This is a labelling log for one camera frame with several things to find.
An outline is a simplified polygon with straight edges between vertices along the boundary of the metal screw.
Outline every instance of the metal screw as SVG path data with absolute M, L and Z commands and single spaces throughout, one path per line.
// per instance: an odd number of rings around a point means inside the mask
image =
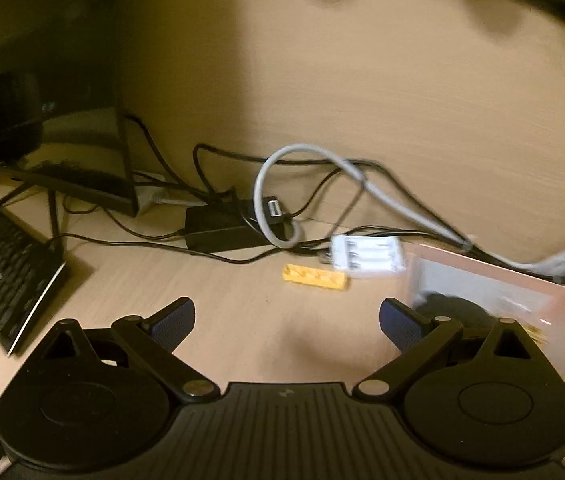
M 184 383 L 182 391 L 192 397 L 202 397 L 209 395 L 214 390 L 214 384 L 206 379 L 188 381 Z
M 358 384 L 358 389 L 365 395 L 379 397 L 389 391 L 389 385 L 379 379 L 367 379 Z

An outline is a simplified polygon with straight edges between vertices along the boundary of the wooden desk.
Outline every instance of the wooden desk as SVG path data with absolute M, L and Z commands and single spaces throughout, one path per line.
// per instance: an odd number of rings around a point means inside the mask
M 49 234 L 45 194 L 9 209 Z M 177 228 L 180 213 L 178 208 L 162 206 L 139 219 L 121 220 L 157 234 Z M 102 212 L 64 218 L 63 224 L 64 230 L 95 238 L 130 239 Z M 318 222 L 306 224 L 309 236 L 327 228 Z M 185 254 L 78 240 L 67 240 L 67 250 L 72 277 L 26 342 L 24 355 L 7 358 L 0 346 L 0 394 L 57 320 L 70 317 L 83 328 L 103 328 L 127 314 L 147 317 L 179 296 L 194 300 L 197 321 L 176 355 L 221 388 L 229 381 L 343 381 L 351 387 L 398 354 L 379 330 L 377 318 L 387 296 L 406 299 L 403 276 L 356 280 L 347 292 L 338 292 L 284 282 L 280 274 L 286 263 L 317 264 L 315 259 L 286 253 L 233 266 Z

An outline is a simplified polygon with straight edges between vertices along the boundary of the gray cable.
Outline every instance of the gray cable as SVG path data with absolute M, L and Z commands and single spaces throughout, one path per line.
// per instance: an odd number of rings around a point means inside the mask
M 357 180 L 358 182 L 363 184 L 365 189 L 369 191 L 373 196 L 375 196 L 378 200 L 380 200 L 380 202 L 385 203 L 390 208 L 394 209 L 406 218 L 419 223 L 420 225 L 426 227 L 432 232 L 441 235 L 442 237 L 453 240 L 459 244 L 464 243 L 464 240 L 458 238 L 447 228 L 441 226 L 437 222 L 433 222 L 432 220 L 425 218 L 424 216 L 412 211 L 407 206 L 387 196 L 378 186 L 373 184 L 373 182 L 365 179 L 364 173 L 362 173 L 362 171 L 356 168 L 349 161 L 336 155 L 334 152 L 330 152 L 329 150 L 321 148 L 320 146 L 314 146 L 313 144 L 291 144 L 290 146 L 281 148 L 267 159 L 267 161 L 262 165 L 262 168 L 258 172 L 258 176 L 256 176 L 256 183 L 254 184 L 254 210 L 256 212 L 258 227 L 261 229 L 262 234 L 264 234 L 265 238 L 267 238 L 267 240 L 269 240 L 272 245 L 281 249 L 291 249 L 293 246 L 297 245 L 301 238 L 301 229 L 299 222 L 297 222 L 295 219 L 292 219 L 291 225 L 293 227 L 293 235 L 291 235 L 290 240 L 280 240 L 280 238 L 278 238 L 269 227 L 266 216 L 264 214 L 264 208 L 262 207 L 262 187 L 264 186 L 264 179 L 267 176 L 268 171 L 283 156 L 296 152 L 315 153 L 317 155 L 328 158 L 336 166 L 341 168 L 344 173 L 348 174 L 354 180 Z
M 301 238 L 300 225 L 296 220 L 292 219 L 291 223 L 293 227 L 293 235 L 291 236 L 291 239 L 280 240 L 280 238 L 276 237 L 274 232 L 269 228 L 269 224 L 267 223 L 266 216 L 264 214 L 264 208 L 262 207 L 262 187 L 264 186 L 264 179 L 267 176 L 268 171 L 272 168 L 276 161 L 280 160 L 285 155 L 296 152 L 316 153 L 318 155 L 324 156 L 325 158 L 331 160 L 334 164 L 341 168 L 344 173 L 348 174 L 354 180 L 363 183 L 365 179 L 364 174 L 344 158 L 337 156 L 335 153 L 330 152 L 325 148 L 314 146 L 312 144 L 291 144 L 290 146 L 281 148 L 272 156 L 270 156 L 262 165 L 262 168 L 259 171 L 258 176 L 256 177 L 256 183 L 254 185 L 254 210 L 256 212 L 256 220 L 258 221 L 258 226 L 260 227 L 265 238 L 267 238 L 267 240 L 269 240 L 272 245 L 281 249 L 290 249 L 293 246 L 297 245 Z M 415 211 L 412 211 L 408 208 L 408 206 L 405 206 L 402 203 L 393 200 L 372 182 L 367 180 L 363 183 L 363 185 L 365 189 L 369 191 L 373 196 L 375 196 L 378 200 L 380 200 L 380 202 L 386 204 L 396 212 L 405 216 L 405 218 L 408 218 L 409 220 L 412 220 L 427 228 L 429 231 L 448 238 L 449 240 L 453 240 L 455 242 L 458 242 L 459 244 L 463 244 L 465 242 L 456 234 L 449 231 L 446 227 L 420 215 Z M 548 258 L 540 262 L 532 264 L 515 262 L 508 258 L 504 258 L 499 254 L 488 254 L 515 269 L 526 270 L 528 272 L 534 272 L 536 274 L 543 274 L 547 276 L 555 276 L 557 278 L 565 276 L 565 250 L 558 254 L 554 254 L 553 256 L 549 256 Z
M 168 198 L 163 196 L 155 196 L 154 204 L 181 205 L 184 207 L 197 207 L 207 205 L 206 202 L 195 202 L 193 200 L 179 200 L 177 198 Z

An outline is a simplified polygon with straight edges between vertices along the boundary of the black keyboard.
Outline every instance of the black keyboard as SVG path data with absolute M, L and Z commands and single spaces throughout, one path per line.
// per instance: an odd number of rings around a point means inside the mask
M 0 211 L 0 344 L 12 354 L 60 282 L 59 251 L 35 240 Z

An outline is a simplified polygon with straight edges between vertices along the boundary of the black power adapter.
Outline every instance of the black power adapter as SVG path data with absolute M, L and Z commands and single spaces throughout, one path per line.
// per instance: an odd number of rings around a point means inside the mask
M 274 234 L 286 240 L 285 220 L 280 203 L 274 196 L 262 199 L 267 223 Z M 241 200 L 240 209 L 257 228 L 256 213 L 252 200 Z M 246 225 L 238 207 L 232 203 L 223 205 L 200 205 L 188 207 L 182 230 L 187 248 L 203 253 L 218 253 L 248 247 L 269 245 L 269 241 Z

